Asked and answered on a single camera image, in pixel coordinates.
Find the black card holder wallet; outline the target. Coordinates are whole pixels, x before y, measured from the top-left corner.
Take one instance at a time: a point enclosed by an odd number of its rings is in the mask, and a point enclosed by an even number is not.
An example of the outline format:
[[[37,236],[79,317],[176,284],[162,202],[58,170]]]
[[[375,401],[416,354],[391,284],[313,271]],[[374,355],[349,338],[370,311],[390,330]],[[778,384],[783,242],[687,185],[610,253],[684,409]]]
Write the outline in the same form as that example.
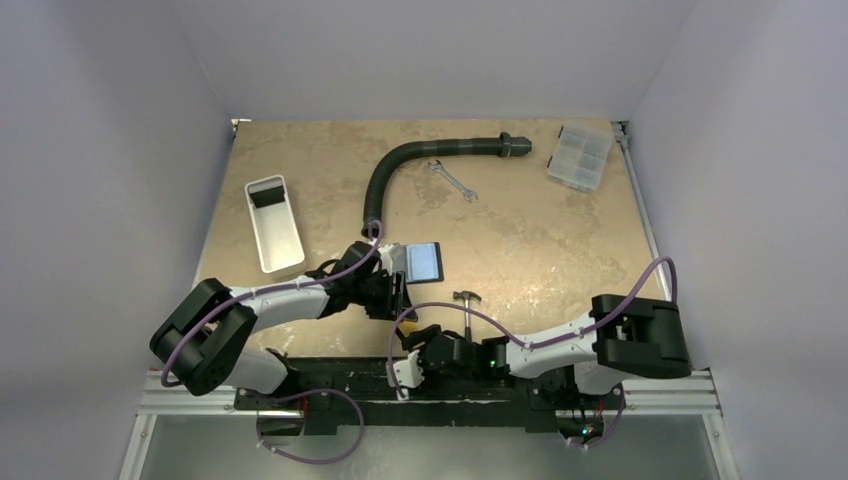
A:
[[[404,246],[406,282],[410,285],[437,283],[444,280],[439,242]]]

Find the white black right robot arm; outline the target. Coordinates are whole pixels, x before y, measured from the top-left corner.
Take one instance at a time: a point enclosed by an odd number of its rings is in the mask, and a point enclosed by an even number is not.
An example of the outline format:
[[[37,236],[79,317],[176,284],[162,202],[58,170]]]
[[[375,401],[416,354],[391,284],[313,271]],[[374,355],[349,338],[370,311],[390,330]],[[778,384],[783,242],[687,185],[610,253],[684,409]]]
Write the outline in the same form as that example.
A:
[[[495,381],[537,379],[562,368],[561,392],[584,407],[631,378],[679,379],[692,365],[679,308],[670,301],[604,294],[558,327],[473,342],[452,331],[414,341],[403,360],[388,359],[388,382],[401,400],[438,375]]]

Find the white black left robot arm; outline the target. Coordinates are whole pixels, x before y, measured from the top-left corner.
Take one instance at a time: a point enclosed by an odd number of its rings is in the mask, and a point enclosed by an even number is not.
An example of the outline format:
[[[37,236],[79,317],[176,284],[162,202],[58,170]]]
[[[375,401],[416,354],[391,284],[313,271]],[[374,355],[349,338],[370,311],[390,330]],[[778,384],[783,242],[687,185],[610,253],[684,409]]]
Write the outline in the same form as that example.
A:
[[[248,338],[291,321],[317,320],[351,305],[371,319],[393,320],[409,305],[406,249],[355,242],[332,270],[323,267],[282,283],[228,288],[201,281],[155,331],[150,351],[164,364],[164,383],[205,395],[219,386],[259,392],[272,408],[297,399],[298,382],[282,354],[248,347]]]

